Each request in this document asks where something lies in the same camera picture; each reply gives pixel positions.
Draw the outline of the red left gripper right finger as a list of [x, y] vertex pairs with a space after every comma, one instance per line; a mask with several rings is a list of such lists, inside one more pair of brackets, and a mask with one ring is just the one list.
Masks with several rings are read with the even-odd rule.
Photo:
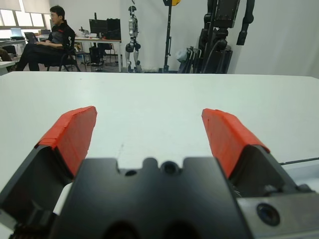
[[242, 197], [300, 192], [269, 148], [235, 115], [204, 109], [202, 120], [213, 156]]

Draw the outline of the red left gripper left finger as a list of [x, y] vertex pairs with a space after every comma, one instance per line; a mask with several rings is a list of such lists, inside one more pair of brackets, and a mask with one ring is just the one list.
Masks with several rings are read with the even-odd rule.
[[68, 111], [43, 135], [0, 193], [1, 224], [38, 224], [85, 159], [96, 124], [94, 106]]

